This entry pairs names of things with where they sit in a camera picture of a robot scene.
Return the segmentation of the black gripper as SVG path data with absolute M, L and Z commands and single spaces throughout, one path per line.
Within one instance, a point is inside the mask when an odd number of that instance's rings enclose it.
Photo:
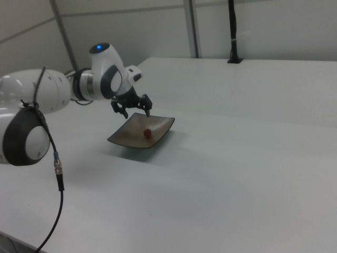
M 129 89 L 126 93 L 116 95 L 111 100 L 111 107 L 115 113 L 123 115 L 126 119 L 128 113 L 125 108 L 138 108 L 145 112 L 146 116 L 150 116 L 150 110 L 152 109 L 152 101 L 147 94 L 138 96 L 135 88 Z

